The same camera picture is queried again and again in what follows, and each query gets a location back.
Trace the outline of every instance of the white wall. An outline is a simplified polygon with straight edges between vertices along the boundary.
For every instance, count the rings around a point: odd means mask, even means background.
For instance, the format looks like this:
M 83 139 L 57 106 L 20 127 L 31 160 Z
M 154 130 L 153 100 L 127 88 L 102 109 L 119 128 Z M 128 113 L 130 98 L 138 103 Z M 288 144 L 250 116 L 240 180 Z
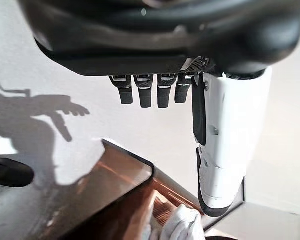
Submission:
M 246 186 L 248 202 L 300 214 L 300 45 L 273 68 L 264 130 Z

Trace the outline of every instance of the white robot forearm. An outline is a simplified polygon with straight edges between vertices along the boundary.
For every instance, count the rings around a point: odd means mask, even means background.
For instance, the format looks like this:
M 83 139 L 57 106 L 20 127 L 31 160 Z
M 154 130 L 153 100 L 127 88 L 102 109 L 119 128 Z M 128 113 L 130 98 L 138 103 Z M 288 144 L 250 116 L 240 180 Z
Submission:
M 198 195 L 211 217 L 228 210 L 246 175 L 262 131 L 271 77 L 270 67 L 244 80 L 201 73 L 193 84 L 204 87 L 206 139 L 197 149 Z

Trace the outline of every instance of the black object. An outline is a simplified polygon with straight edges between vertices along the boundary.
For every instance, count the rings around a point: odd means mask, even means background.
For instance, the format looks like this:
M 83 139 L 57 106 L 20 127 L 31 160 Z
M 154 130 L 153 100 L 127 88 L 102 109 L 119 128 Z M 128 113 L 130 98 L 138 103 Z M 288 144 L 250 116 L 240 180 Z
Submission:
M 255 73 L 286 58 L 300 38 L 300 0 L 169 1 L 163 8 L 122 1 L 19 3 L 42 52 L 87 76 L 175 74 L 199 56 L 226 73 Z
M 0 185 L 21 188 L 32 183 L 34 177 L 31 167 L 8 158 L 0 158 Z
M 200 158 L 200 154 L 199 154 L 199 148 L 196 149 L 196 160 L 197 160 L 197 167 L 198 167 L 198 199 L 199 199 L 199 203 L 200 206 L 203 210 L 203 212 L 205 214 L 207 214 L 209 217 L 213 217 L 213 218 L 217 218 L 217 217 L 221 217 L 222 215 L 224 215 L 228 209 L 231 207 L 227 206 L 224 208 L 211 208 L 209 206 L 206 205 L 205 201 L 202 198 L 202 193 L 201 193 L 201 188 L 200 188 L 200 166 L 201 166 L 201 158 Z
M 150 108 L 154 75 L 146 74 L 146 75 L 136 75 L 133 77 L 134 77 L 134 82 L 138 87 L 141 108 Z
M 109 76 L 112 84 L 119 90 L 121 104 L 132 104 L 134 102 L 132 95 L 132 85 L 130 75 Z
M 236 240 L 236 239 L 225 237 L 225 236 L 208 236 L 205 238 L 205 240 Z
M 176 82 L 176 74 L 158 74 L 157 77 L 158 108 L 169 107 L 171 86 Z
M 188 90 L 191 86 L 191 74 L 179 73 L 175 86 L 174 102 L 184 104 L 187 100 Z
M 202 146 L 205 146 L 207 141 L 207 123 L 205 84 L 203 73 L 200 73 L 199 75 L 196 74 L 192 78 L 192 116 L 193 134 L 197 141 Z

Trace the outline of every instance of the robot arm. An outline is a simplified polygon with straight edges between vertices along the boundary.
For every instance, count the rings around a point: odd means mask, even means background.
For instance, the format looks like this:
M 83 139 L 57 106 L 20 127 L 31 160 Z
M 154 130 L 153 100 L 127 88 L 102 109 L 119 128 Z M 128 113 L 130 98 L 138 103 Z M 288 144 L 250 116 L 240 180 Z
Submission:
M 198 84 L 192 84 L 193 109 L 202 108 L 204 114 L 195 117 L 200 111 L 193 112 L 199 143 L 198 196 L 211 217 L 228 210 L 246 175 L 262 130 L 271 76 L 271 68 L 253 79 L 201 73 Z
M 300 38 L 300 0 L 19 0 L 40 50 L 84 76 L 110 76 L 122 104 L 184 103 L 192 85 L 198 195 L 232 204 L 262 129 L 270 66 Z

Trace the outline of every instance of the white towel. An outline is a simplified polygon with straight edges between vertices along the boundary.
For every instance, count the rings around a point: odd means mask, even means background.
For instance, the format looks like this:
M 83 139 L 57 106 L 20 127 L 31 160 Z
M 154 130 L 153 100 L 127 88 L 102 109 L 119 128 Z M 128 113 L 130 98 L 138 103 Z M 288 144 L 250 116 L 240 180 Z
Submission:
M 204 240 L 201 214 L 180 205 L 163 226 L 160 240 Z

